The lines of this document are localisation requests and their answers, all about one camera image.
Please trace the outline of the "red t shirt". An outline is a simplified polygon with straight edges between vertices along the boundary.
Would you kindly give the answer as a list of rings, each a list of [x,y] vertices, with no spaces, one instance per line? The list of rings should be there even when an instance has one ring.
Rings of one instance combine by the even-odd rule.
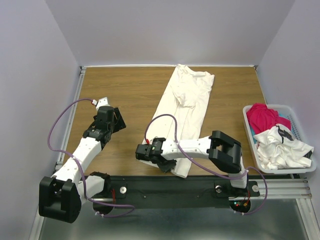
[[[291,130],[291,122],[279,115],[278,111],[268,108],[266,104],[255,103],[246,112],[249,126],[255,134],[270,130],[276,124],[281,124]]]

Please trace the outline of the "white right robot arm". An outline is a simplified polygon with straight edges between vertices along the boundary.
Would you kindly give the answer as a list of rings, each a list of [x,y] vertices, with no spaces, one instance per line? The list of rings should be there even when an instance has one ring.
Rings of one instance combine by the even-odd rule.
[[[218,130],[211,136],[179,142],[156,137],[152,143],[138,144],[135,157],[156,165],[164,173],[173,172],[182,178],[187,177],[193,159],[210,160],[228,174],[233,194],[242,195],[248,190],[248,171],[243,164],[241,143]]]

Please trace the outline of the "electronics board with leds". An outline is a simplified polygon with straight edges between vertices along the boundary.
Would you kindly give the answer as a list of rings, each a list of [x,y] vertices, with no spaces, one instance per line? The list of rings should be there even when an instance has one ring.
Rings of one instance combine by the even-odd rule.
[[[251,199],[250,198],[244,198],[244,199],[231,199],[229,201],[230,206],[233,209],[240,210],[240,209],[249,209],[251,207]]]

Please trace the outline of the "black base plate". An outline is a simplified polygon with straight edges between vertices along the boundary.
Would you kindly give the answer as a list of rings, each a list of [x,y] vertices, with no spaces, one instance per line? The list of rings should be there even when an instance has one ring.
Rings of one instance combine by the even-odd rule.
[[[229,208],[232,198],[260,196],[253,190],[256,184],[249,181],[246,188],[235,188],[229,180],[213,175],[111,176],[106,189],[93,198],[137,209]]]

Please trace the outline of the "white plastic laundry basket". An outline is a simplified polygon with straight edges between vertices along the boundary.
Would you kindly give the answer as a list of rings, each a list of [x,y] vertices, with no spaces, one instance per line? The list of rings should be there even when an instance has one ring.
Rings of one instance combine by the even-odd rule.
[[[284,175],[316,170],[314,147],[306,143],[289,106],[256,103],[242,112],[252,158],[261,172]]]

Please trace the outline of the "white printed t shirt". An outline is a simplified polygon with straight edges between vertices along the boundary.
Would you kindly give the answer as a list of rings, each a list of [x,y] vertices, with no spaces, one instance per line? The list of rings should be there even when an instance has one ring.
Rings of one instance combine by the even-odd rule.
[[[312,165],[314,147],[298,140],[282,124],[253,136],[258,161],[266,170],[301,169]]]

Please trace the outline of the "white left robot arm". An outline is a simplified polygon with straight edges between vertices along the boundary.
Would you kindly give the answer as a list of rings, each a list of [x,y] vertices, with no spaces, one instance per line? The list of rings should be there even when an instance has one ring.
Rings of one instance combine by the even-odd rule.
[[[82,205],[93,196],[116,196],[108,174],[93,172],[85,176],[84,172],[111,140],[112,134],[125,128],[126,124],[117,107],[104,105],[97,108],[97,114],[84,131],[76,150],[58,171],[40,181],[40,216],[73,223]]]

